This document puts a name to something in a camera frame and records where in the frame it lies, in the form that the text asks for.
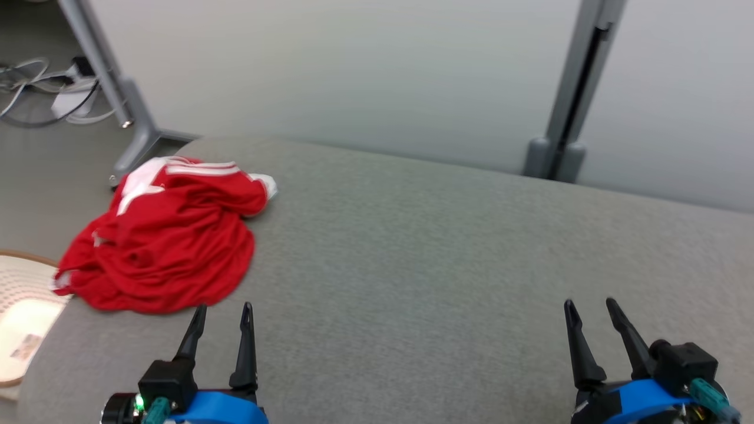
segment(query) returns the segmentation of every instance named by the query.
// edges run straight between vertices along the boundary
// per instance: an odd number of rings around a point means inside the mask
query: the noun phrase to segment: gray fabric surface
[[[225,387],[242,302],[255,308],[259,400],[275,424],[568,422],[562,303],[597,361],[630,372],[605,298],[652,341],[693,340],[754,413],[754,217],[551,181],[280,140],[180,154],[270,174],[243,284],[210,308],[195,376]],[[73,300],[22,386],[24,422],[95,423],[172,357],[191,316]]]

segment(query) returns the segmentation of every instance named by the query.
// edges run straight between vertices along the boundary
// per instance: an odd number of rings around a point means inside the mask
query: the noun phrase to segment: red and white jersey
[[[128,174],[109,210],[74,239],[53,291],[97,309],[175,312],[214,304],[243,278],[254,238],[241,217],[260,213],[273,179],[177,156]]]

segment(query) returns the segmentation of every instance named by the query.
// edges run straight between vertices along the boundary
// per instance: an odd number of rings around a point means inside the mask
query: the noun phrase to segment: black cable
[[[10,116],[8,116],[6,114],[5,116],[1,117],[0,119],[2,119],[7,124],[10,124],[10,125],[13,125],[14,127],[19,127],[19,128],[44,128],[44,127],[49,127],[52,124],[57,124],[58,122],[62,121],[63,119],[68,118],[73,112],[76,112],[77,110],[79,110],[92,97],[92,95],[94,94],[94,91],[96,91],[99,86],[100,86],[100,83],[99,82],[95,82],[94,85],[92,86],[91,91],[89,91],[89,94],[87,94],[87,96],[84,98],[84,100],[81,103],[79,103],[78,106],[76,106],[75,108],[71,109],[69,112],[67,112],[65,115],[63,115],[63,116],[61,116],[59,118],[51,119],[49,121],[41,121],[41,122],[24,122],[24,121],[18,121],[16,119],[13,119],[13,118],[11,118]]]

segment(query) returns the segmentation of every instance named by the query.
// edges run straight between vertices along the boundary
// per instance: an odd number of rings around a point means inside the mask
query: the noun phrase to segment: white wall
[[[754,3],[629,0],[578,183],[754,212]]]
[[[520,172],[579,0],[90,0],[158,125]]]

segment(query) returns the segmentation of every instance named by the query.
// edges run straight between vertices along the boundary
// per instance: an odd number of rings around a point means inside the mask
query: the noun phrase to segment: green light
[[[144,410],[144,398],[141,395],[136,395],[136,410],[139,412]]]

